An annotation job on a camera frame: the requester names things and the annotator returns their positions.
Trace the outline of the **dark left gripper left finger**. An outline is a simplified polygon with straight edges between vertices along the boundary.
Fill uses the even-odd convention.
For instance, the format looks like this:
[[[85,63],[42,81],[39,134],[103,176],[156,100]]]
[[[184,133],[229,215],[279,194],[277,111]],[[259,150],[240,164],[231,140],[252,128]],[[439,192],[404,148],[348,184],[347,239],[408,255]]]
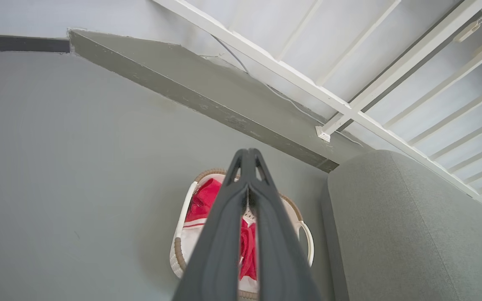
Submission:
[[[174,301],[236,301],[248,150],[229,166],[203,231],[174,294]]]

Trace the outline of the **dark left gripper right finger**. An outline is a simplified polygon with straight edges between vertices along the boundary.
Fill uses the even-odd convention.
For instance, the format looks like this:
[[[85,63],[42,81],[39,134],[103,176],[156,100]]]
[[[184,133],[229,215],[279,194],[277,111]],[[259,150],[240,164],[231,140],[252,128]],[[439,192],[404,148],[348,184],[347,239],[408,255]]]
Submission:
[[[262,153],[249,154],[249,192],[258,234],[261,301],[319,301],[320,292]]]

